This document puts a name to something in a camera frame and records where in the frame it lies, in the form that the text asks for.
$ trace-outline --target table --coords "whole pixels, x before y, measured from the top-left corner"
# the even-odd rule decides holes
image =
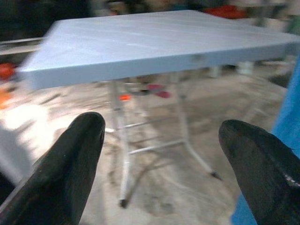
[[[298,52],[297,36],[184,10],[58,21],[18,73],[33,89],[111,81],[115,129],[123,149],[120,204],[126,207],[129,156],[134,153],[184,143],[195,160],[218,177],[190,143],[180,71]],[[130,151],[117,80],[164,72],[177,72],[173,83],[182,138]]]

